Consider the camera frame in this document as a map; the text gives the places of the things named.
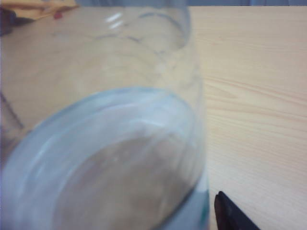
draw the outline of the yellow cloth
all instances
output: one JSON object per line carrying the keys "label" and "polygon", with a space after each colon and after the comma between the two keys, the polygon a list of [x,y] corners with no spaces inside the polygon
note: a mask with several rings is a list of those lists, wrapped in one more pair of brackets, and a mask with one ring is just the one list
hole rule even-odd
{"label": "yellow cloth", "polygon": [[18,18],[40,19],[55,12],[78,7],[75,0],[2,0],[1,7],[14,11]]}

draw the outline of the clear glass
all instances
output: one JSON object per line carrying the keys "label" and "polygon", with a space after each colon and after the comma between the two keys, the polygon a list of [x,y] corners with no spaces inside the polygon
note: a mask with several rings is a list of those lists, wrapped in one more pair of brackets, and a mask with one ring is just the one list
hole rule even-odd
{"label": "clear glass", "polygon": [[203,230],[202,77],[183,0],[80,0],[2,38],[1,225]]}

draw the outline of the red spot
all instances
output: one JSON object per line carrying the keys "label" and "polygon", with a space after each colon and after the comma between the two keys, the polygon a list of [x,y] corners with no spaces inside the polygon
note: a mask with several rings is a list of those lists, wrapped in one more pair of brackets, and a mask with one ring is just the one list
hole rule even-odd
{"label": "red spot", "polygon": [[63,17],[63,15],[62,15],[61,12],[56,12],[56,13],[53,15],[53,18],[54,18],[54,19],[59,19],[59,18],[62,18],[62,17]]}

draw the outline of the wood grain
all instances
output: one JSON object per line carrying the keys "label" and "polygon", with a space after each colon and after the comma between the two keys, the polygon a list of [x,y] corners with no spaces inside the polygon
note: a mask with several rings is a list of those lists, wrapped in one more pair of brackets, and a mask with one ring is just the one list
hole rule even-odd
{"label": "wood grain", "polygon": [[211,200],[223,190],[261,229],[307,225],[306,15],[307,7],[191,8]]}

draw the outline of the light wood surface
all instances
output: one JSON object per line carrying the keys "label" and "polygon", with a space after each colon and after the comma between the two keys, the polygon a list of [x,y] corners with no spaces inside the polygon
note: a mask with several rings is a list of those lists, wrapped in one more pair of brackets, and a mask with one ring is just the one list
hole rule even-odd
{"label": "light wood surface", "polygon": [[[307,7],[192,7],[190,11],[205,79],[211,201],[223,190],[263,230],[305,229]],[[63,73],[54,66],[63,67],[68,59],[74,58],[64,72],[74,76],[80,71],[86,74],[91,65],[77,62],[84,50],[71,50],[99,38],[101,34],[95,26],[102,25],[93,22],[91,28],[76,24],[75,20],[80,18],[74,17],[74,11],[67,14],[71,17],[64,15],[64,23],[42,19],[16,28],[10,39],[3,37],[3,43],[10,45],[3,46],[2,59],[6,65],[2,63],[2,93],[11,106],[8,113],[13,109],[26,127],[60,109],[60,101],[69,104],[76,99],[70,98],[71,81],[61,79],[59,74]],[[76,34],[80,26],[84,31]],[[65,29],[65,33],[57,33],[59,28]],[[88,35],[90,30],[97,33]],[[64,41],[63,47],[46,47],[58,40]],[[58,59],[63,48],[66,53]],[[87,52],[92,55],[100,50],[92,44]],[[151,54],[146,57],[142,61],[156,58]],[[134,63],[128,59],[121,61]],[[105,70],[93,69],[88,73],[93,82],[99,77],[93,75],[95,71]],[[130,71],[122,69],[113,74],[131,75]],[[50,82],[46,84],[43,79],[41,84],[40,76],[46,74],[50,75]],[[59,93],[66,92],[65,95],[55,94],[48,87],[55,78],[59,80]],[[88,93],[79,85],[73,87],[79,90],[80,98]],[[21,126],[14,119],[2,122],[13,127],[12,136]],[[211,230],[215,230],[212,203],[211,208]]]}
{"label": "light wood surface", "polygon": [[211,200],[223,190],[263,230],[306,229],[307,7],[191,13],[205,78]]}

